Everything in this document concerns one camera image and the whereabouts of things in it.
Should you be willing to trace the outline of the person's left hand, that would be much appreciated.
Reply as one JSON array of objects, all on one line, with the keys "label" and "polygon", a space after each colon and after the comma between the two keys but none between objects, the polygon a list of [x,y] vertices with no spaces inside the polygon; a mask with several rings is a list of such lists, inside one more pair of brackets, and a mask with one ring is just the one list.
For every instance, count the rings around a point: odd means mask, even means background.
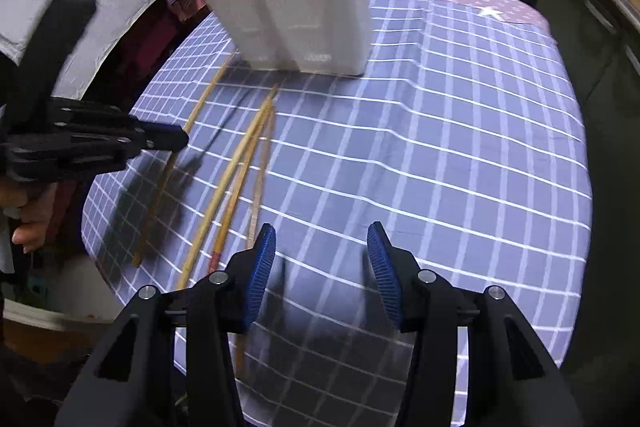
[{"label": "person's left hand", "polygon": [[53,215],[58,184],[30,191],[9,178],[1,179],[1,209],[16,209],[21,224],[12,234],[12,243],[23,247],[25,254],[43,246]]}]

